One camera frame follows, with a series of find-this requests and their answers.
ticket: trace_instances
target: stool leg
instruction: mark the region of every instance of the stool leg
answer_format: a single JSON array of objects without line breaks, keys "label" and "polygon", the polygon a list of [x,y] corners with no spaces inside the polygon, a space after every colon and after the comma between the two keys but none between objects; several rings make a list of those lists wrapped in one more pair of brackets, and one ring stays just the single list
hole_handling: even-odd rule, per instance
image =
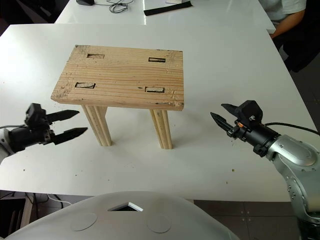
[{"label": "stool leg", "polygon": [[112,141],[106,121],[106,106],[82,105],[83,111],[101,146],[111,146]]},{"label": "stool leg", "polygon": [[172,149],[171,133],[166,110],[150,109],[153,124],[162,149]]}]

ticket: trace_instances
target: person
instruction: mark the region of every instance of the person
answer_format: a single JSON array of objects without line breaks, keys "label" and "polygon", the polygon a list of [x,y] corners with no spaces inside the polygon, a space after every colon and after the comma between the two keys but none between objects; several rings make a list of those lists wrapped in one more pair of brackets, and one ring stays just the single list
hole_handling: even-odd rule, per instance
[{"label": "person", "polygon": [[259,0],[266,14],[275,26],[270,37],[286,33],[298,25],[305,15],[307,0]]}]

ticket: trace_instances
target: computer mouse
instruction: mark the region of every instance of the computer mouse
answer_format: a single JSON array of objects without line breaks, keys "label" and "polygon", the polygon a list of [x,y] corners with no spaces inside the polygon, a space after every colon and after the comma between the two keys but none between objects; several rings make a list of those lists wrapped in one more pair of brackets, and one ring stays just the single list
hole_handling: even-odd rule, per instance
[{"label": "computer mouse", "polygon": [[76,2],[80,5],[92,6],[95,4],[95,0],[76,0]]}]

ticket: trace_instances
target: white shirt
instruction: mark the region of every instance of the white shirt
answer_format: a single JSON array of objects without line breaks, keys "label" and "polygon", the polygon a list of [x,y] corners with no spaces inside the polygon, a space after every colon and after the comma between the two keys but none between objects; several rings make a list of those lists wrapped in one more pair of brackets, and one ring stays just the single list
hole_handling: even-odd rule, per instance
[{"label": "white shirt", "polygon": [[266,14],[274,23],[280,23],[288,15],[306,9],[307,0],[259,0]]}]

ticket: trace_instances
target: black strap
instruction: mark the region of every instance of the black strap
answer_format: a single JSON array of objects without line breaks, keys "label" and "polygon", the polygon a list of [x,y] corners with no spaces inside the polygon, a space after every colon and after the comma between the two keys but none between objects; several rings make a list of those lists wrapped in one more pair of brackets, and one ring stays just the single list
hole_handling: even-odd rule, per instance
[{"label": "black strap", "polygon": [[168,11],[177,10],[177,9],[184,9],[184,8],[188,8],[188,7],[192,7],[192,4],[190,1],[175,4],[172,6],[165,6],[165,7],[144,10],[144,15],[150,16],[150,15],[154,15],[154,14],[161,14],[161,13],[165,13]]}]

